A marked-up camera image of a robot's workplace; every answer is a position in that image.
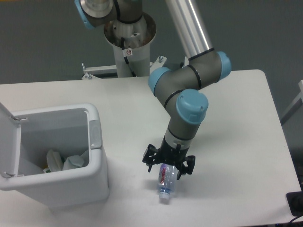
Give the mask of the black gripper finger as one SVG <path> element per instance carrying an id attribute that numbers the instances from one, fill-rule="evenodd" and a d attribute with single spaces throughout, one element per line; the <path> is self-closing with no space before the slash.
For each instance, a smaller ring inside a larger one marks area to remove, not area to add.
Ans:
<path id="1" fill-rule="evenodd" d="M 163 162 L 163 157 L 160 149 L 156 148 L 152 144 L 149 144 L 143 155 L 142 162 L 148 166 L 148 172 L 150 172 L 153 165 L 157 165 Z"/>
<path id="2" fill-rule="evenodd" d="M 178 170 L 177 173 L 177 180 L 181 178 L 182 175 L 192 175 L 194 167 L 195 167 L 195 162 L 196 162 L 196 156 L 190 155 L 185 157 L 185 162 L 186 165 L 183 163 L 178 163 L 176 164 L 176 168 Z"/>

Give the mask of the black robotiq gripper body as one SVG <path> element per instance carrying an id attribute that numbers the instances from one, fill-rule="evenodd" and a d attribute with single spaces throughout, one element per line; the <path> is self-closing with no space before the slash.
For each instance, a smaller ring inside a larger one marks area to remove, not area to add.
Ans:
<path id="1" fill-rule="evenodd" d="M 162 163 L 175 167 L 178 163 L 186 165 L 185 157 L 187 157 L 189 148 L 190 147 L 188 145 L 182 144 L 182 141 L 177 141 L 175 143 L 169 142 L 169 139 L 164 137 L 159 148 L 163 157 Z"/>

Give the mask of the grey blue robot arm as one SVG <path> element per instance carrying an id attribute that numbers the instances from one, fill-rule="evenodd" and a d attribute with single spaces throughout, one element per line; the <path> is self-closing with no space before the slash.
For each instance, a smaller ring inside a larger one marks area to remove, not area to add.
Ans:
<path id="1" fill-rule="evenodd" d="M 104 26 L 118 76 L 148 76 L 150 90 L 170 115 L 161 146 L 149 145 L 143 162 L 148 167 L 160 163 L 175 166 L 182 176 L 194 170 L 196 158 L 187 151 L 208 108 L 200 89 L 227 77 L 231 62 L 225 53 L 214 50 L 195 1 L 168 0 L 166 4 L 189 61 L 175 71 L 166 67 L 150 70 L 150 43 L 156 25 L 143 12 L 140 0 L 75 1 L 86 28 Z"/>

